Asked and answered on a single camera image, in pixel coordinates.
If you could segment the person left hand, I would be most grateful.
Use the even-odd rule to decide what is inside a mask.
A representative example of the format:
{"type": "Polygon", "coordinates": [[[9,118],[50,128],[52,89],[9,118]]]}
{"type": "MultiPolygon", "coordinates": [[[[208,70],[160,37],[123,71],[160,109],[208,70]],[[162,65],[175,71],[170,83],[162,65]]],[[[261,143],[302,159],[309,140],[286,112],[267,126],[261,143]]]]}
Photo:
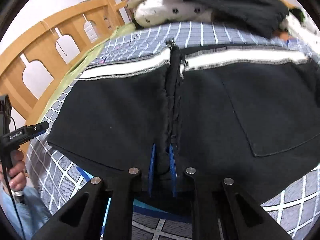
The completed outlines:
{"type": "Polygon", "coordinates": [[[11,178],[9,182],[10,189],[8,189],[8,187],[5,185],[3,170],[1,167],[1,182],[3,184],[3,189],[6,194],[9,194],[11,190],[21,191],[25,188],[27,184],[27,179],[24,174],[25,162],[23,161],[23,159],[24,154],[20,150],[14,150],[11,152],[11,160],[14,166],[8,171],[8,174],[11,178]]]}

